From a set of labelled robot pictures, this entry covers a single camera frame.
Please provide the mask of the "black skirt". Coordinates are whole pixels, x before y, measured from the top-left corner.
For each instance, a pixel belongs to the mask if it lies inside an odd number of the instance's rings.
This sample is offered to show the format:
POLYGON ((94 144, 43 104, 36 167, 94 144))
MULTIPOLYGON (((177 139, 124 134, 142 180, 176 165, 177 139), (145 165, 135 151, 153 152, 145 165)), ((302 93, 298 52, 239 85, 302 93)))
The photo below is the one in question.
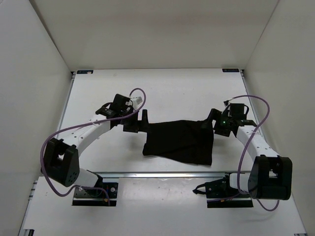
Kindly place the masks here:
POLYGON ((202 122, 203 120, 177 120, 150 124, 143 155, 211 166, 214 132, 202 130, 202 122))

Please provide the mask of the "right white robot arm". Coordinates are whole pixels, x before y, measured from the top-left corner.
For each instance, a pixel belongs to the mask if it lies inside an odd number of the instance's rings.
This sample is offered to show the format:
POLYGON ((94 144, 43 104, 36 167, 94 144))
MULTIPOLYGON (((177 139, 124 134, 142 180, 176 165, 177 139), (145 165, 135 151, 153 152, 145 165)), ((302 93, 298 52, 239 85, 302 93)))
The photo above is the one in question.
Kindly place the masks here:
POLYGON ((232 197, 238 190, 254 199, 288 200, 291 196, 292 161, 280 156, 258 133, 257 124, 247 118, 249 107, 225 103, 225 110, 212 108, 202 129, 228 137, 233 134, 243 145, 243 154, 253 160, 250 173, 238 170, 220 185, 221 193, 232 197))

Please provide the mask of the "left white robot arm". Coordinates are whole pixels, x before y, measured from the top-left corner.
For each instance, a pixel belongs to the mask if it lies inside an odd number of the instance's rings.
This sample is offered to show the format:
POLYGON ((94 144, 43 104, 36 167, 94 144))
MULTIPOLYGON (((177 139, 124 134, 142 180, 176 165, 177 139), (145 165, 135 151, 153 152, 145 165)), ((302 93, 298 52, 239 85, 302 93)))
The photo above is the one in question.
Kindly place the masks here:
POLYGON ((46 178, 65 187, 80 186, 93 196, 99 195, 103 190, 101 176, 80 168, 79 157, 89 145, 115 126, 122 125, 126 132, 147 130, 146 116, 138 120, 145 101, 146 96, 116 94, 114 100, 96 110, 87 123, 71 128, 71 133, 61 139, 50 138, 42 158, 46 178))

